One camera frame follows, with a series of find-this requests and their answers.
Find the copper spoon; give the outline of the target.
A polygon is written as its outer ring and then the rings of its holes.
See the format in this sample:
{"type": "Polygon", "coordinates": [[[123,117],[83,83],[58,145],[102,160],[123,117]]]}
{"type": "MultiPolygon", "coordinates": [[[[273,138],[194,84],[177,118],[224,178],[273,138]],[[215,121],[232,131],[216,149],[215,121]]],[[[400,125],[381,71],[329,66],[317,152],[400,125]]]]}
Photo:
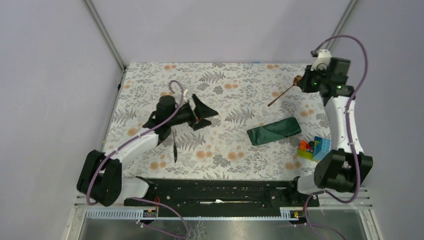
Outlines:
{"type": "Polygon", "coordinates": [[[295,76],[294,79],[293,79],[292,85],[287,90],[285,90],[280,95],[278,95],[275,99],[273,99],[270,103],[268,103],[267,106],[268,107],[272,106],[279,98],[281,98],[284,94],[286,94],[290,89],[292,89],[294,87],[297,87],[298,86],[298,83],[300,82],[300,80],[302,78],[303,77],[300,76],[300,75],[295,76]]]}

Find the black table knife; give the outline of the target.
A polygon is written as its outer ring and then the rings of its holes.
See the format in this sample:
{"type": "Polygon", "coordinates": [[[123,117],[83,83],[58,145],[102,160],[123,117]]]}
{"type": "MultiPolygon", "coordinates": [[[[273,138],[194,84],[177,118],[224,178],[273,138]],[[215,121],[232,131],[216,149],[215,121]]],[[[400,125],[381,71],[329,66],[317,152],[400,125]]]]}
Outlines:
{"type": "Polygon", "coordinates": [[[177,148],[177,143],[176,143],[176,131],[174,128],[171,129],[172,132],[172,139],[173,139],[173,159],[174,159],[174,163],[177,162],[178,160],[178,148],[177,148]]]}

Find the dark green cloth napkin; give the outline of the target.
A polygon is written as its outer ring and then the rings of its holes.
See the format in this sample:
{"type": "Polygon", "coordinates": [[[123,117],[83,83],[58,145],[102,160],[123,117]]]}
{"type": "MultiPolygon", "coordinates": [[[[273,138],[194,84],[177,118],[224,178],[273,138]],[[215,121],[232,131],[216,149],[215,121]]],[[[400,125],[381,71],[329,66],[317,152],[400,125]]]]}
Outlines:
{"type": "Polygon", "coordinates": [[[265,145],[286,139],[302,132],[295,117],[288,117],[246,131],[253,146],[265,145]]]}

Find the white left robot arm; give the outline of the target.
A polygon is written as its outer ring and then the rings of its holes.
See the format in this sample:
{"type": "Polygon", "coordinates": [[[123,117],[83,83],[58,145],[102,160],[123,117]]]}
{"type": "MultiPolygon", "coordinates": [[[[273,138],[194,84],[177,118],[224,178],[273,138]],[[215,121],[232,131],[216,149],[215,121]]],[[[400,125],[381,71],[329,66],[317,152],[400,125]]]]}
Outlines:
{"type": "Polygon", "coordinates": [[[155,192],[141,177],[127,178],[123,170],[145,152],[159,146],[172,132],[172,127],[188,124],[194,131],[210,126],[209,118],[219,113],[193,94],[195,107],[189,100],[165,95],[159,98],[155,111],[131,139],[107,152],[90,151],[80,172],[76,189],[86,196],[88,205],[111,206],[117,201],[136,198],[148,206],[155,200],[155,192]]]}

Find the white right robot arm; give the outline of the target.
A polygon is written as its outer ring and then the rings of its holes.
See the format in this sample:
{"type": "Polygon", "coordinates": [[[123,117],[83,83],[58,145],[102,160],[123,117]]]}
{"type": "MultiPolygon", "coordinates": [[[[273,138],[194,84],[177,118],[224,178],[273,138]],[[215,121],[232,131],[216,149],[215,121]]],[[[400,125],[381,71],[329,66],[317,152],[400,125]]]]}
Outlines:
{"type": "Polygon", "coordinates": [[[347,85],[350,61],[317,56],[306,66],[298,86],[304,93],[319,93],[329,120],[331,147],[308,176],[299,177],[297,186],[287,191],[287,201],[301,205],[307,194],[320,191],[356,193],[373,167],[365,155],[355,123],[355,89],[347,85]]]}

